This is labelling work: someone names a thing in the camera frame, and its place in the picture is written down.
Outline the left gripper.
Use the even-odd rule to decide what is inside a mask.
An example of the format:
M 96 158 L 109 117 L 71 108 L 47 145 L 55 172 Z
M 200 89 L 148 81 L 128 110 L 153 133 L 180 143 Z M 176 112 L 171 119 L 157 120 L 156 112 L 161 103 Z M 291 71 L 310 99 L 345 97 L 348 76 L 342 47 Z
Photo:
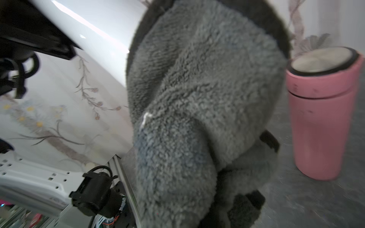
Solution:
M 14 90 L 23 98 L 40 69 L 38 52 L 71 60 L 77 47 L 30 1 L 1 1 L 1 95 Z

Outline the white thermos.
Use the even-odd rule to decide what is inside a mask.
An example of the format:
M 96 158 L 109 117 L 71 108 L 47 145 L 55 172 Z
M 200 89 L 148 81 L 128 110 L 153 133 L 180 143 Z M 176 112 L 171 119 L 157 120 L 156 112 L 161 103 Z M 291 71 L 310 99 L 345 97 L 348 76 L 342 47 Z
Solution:
M 126 86 L 126 60 L 147 10 L 141 1 L 31 1 L 53 24 Z

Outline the grey cloth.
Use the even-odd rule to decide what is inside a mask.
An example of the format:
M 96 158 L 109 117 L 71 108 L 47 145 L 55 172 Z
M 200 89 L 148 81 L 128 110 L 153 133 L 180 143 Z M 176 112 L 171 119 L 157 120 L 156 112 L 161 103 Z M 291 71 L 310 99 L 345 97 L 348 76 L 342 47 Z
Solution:
M 249 228 L 290 41 L 266 1 L 152 1 L 126 66 L 143 228 Z

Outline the pink thermos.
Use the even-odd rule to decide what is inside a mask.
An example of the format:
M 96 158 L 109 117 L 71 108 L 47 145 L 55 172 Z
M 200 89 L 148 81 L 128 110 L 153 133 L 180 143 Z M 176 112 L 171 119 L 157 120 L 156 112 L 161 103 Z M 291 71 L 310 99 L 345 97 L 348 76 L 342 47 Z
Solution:
M 320 181 L 340 171 L 364 56 L 349 47 L 316 49 L 287 66 L 296 167 Z

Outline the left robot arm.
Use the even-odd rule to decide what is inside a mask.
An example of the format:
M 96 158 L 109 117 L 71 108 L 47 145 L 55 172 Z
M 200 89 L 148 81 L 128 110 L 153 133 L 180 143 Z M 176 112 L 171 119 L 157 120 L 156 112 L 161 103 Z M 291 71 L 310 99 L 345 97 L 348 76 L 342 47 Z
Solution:
M 76 44 L 29 1 L 1 1 L 1 96 L 14 99 L 27 93 L 26 81 L 40 69 L 38 53 L 72 60 Z M 76 207 L 91 218 L 116 218 L 123 197 L 112 188 L 117 178 L 108 166 L 86 173 L 70 172 L 17 156 L 14 147 L 1 140 L 1 199 L 56 216 L 56 200 Z

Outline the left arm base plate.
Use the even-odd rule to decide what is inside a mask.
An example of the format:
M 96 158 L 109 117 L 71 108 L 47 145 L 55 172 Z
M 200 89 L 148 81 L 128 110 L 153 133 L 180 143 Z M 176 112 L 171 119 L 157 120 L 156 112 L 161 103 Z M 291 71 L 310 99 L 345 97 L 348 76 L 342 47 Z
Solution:
M 93 228 L 136 228 L 136 220 L 129 205 L 126 190 L 119 181 L 111 190 L 108 201 L 95 217 Z

